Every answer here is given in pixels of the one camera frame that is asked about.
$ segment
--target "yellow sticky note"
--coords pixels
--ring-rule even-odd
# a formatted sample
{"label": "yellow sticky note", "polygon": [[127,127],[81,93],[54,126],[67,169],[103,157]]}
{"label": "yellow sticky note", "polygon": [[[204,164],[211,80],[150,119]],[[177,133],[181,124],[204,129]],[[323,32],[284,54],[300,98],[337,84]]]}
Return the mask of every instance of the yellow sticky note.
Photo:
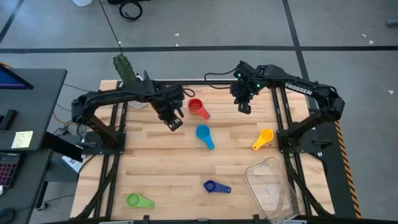
{"label": "yellow sticky note", "polygon": [[32,140],[33,131],[20,131],[15,133],[14,141],[12,142],[11,149],[20,149],[29,147],[30,140]]}

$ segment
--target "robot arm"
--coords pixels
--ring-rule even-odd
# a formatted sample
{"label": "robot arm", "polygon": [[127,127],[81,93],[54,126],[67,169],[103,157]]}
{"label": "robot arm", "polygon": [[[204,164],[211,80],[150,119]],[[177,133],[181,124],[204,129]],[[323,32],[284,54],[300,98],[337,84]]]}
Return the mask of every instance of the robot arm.
{"label": "robot arm", "polygon": [[280,130],[283,142],[290,147],[298,144],[303,134],[325,121],[336,121],[341,118],[344,101],[339,97],[334,87],[310,82],[286,73],[275,65],[261,65],[256,69],[248,63],[240,61],[234,77],[238,80],[231,83],[230,93],[235,97],[234,104],[238,104],[238,111],[249,114],[250,100],[264,88],[282,87],[302,93],[314,98],[319,111],[312,113],[301,122],[293,122],[288,130]]}
{"label": "robot arm", "polygon": [[81,95],[72,102],[72,121],[76,124],[89,126],[99,134],[107,147],[115,147],[119,144],[119,133],[114,127],[105,125],[94,113],[100,106],[113,105],[127,101],[150,103],[153,109],[172,131],[182,125],[180,118],[175,115],[177,110],[181,117],[184,90],[180,85],[165,86],[149,78],[133,83],[129,88],[122,87],[116,90],[89,92]]}

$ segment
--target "monitor screen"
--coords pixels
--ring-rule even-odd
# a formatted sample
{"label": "monitor screen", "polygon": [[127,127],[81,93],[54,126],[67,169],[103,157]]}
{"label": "monitor screen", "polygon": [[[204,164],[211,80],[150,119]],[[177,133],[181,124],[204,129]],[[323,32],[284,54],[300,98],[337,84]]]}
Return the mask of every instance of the monitor screen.
{"label": "monitor screen", "polygon": [[33,86],[17,76],[14,72],[0,65],[0,90],[1,89],[26,90],[33,89]]}

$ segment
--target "yellow measuring spoon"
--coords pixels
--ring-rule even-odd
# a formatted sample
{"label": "yellow measuring spoon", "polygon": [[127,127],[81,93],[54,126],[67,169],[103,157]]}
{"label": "yellow measuring spoon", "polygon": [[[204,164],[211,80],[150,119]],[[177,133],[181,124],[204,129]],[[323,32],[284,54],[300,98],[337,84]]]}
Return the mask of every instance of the yellow measuring spoon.
{"label": "yellow measuring spoon", "polygon": [[265,143],[272,141],[273,138],[274,138],[274,132],[272,129],[263,129],[261,130],[260,136],[257,139],[257,141],[253,144],[252,148],[254,150],[258,150]]}

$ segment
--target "wooden table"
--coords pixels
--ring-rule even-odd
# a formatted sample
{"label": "wooden table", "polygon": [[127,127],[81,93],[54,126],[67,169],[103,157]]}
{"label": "wooden table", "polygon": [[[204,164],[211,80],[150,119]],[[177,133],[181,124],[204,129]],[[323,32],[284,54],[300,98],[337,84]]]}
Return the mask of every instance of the wooden table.
{"label": "wooden table", "polygon": [[[100,89],[109,90],[115,86],[116,80],[107,80],[101,82]],[[261,129],[273,129],[274,132],[277,129],[270,90],[263,89],[259,96],[255,96],[251,102],[252,113],[246,115],[238,112],[229,90],[215,90],[207,85],[189,87],[204,102],[211,114],[209,120],[188,113],[186,99],[182,108],[185,114],[183,126],[171,132],[159,121],[151,106],[140,110],[129,107],[126,148],[119,163],[112,220],[142,220],[144,215],[150,215],[151,220],[252,218],[260,212],[244,181],[246,168],[275,157],[285,172],[276,137],[258,151],[251,149]],[[293,120],[307,117],[305,97],[289,90],[287,96]],[[111,110],[111,106],[104,106],[96,111],[96,115],[108,123]],[[284,114],[282,117],[286,128]],[[215,144],[213,151],[195,136],[198,124],[210,127]],[[322,163],[307,154],[302,154],[301,158],[307,187],[324,208],[333,213]],[[81,172],[72,217],[83,210],[96,192],[102,161],[103,156],[96,156]],[[232,193],[207,193],[203,188],[207,180],[230,186]],[[126,195],[133,192],[153,200],[155,209],[127,207]],[[101,215],[104,215],[107,195],[105,193],[103,197]]]}

